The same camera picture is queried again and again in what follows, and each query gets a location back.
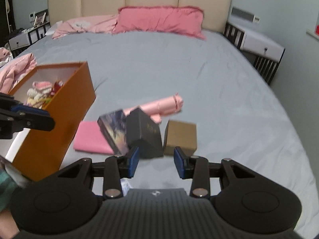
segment bed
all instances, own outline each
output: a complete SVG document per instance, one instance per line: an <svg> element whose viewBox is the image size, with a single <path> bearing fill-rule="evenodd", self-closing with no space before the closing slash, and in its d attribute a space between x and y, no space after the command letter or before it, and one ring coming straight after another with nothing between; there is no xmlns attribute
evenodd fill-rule
<svg viewBox="0 0 319 239"><path fill-rule="evenodd" d="M296 232L304 238L319 233L316 182L306 152L285 110L258 72L221 33L231 0L48 0L51 24L80 16L113 14L125 5L193 5L205 11L207 40L170 33L128 32L118 35L83 33L38 41L32 52L37 63L88 61L96 100L84 120L119 108L173 95L184 99L173 120L197 124L196 155L210 162L232 158L292 190L302 202ZM168 118L160 125L162 137ZM105 155L76 152L70 145L62 166ZM173 159L140 160L130 180L135 188L190 189ZM102 194L102 178L93 192ZM211 193L220 191L211 179Z"/></svg>

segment box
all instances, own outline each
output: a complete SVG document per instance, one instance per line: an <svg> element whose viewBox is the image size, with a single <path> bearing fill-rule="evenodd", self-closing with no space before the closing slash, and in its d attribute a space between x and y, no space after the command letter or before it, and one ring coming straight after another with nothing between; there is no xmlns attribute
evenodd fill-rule
<svg viewBox="0 0 319 239"><path fill-rule="evenodd" d="M95 100L87 62L37 66L11 91L16 100L25 102L33 81L63 81L63 86L44 106L55 120L50 131L25 128L11 140L1 140L2 156L22 175L39 181L59 170L80 121Z"/></svg>
<svg viewBox="0 0 319 239"><path fill-rule="evenodd" d="M159 126L140 108L126 117L126 139L131 148L139 147L140 158L150 159L163 156Z"/></svg>
<svg viewBox="0 0 319 239"><path fill-rule="evenodd" d="M114 154L124 156L129 151L126 144L126 115L117 110L98 118L98 125Z"/></svg>
<svg viewBox="0 0 319 239"><path fill-rule="evenodd" d="M169 120L165 129L164 154L173 155L175 147L192 156L197 150L196 124Z"/></svg>

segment metal screw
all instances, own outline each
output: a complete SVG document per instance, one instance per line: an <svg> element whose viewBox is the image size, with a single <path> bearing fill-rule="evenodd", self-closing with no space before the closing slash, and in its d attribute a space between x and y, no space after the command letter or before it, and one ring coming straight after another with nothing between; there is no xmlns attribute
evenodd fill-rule
<svg viewBox="0 0 319 239"><path fill-rule="evenodd" d="M115 198L121 194L121 192L118 189L108 189L104 192L106 196L109 198Z"/></svg>
<svg viewBox="0 0 319 239"><path fill-rule="evenodd" d="M207 189L203 189L203 188L198 188L198 189L194 189L193 190L193 194L197 197L204 197L208 194Z"/></svg>

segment book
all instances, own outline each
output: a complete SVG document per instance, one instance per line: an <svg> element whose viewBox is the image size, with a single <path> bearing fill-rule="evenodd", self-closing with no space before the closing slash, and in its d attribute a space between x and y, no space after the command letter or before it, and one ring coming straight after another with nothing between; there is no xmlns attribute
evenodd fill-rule
<svg viewBox="0 0 319 239"><path fill-rule="evenodd" d="M126 143L126 115L123 110L101 115L97 122L114 154L116 156L127 154L129 148Z"/></svg>

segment nightstand drawer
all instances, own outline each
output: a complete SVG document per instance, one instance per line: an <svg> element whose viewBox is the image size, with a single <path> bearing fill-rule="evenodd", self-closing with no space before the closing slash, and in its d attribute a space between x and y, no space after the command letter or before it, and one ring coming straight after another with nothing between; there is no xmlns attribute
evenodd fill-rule
<svg viewBox="0 0 319 239"><path fill-rule="evenodd" d="M11 50L30 45L27 33L22 33L10 39L9 43Z"/></svg>
<svg viewBox="0 0 319 239"><path fill-rule="evenodd" d="M241 50L279 62L284 52L284 47L272 41L263 34L246 31Z"/></svg>

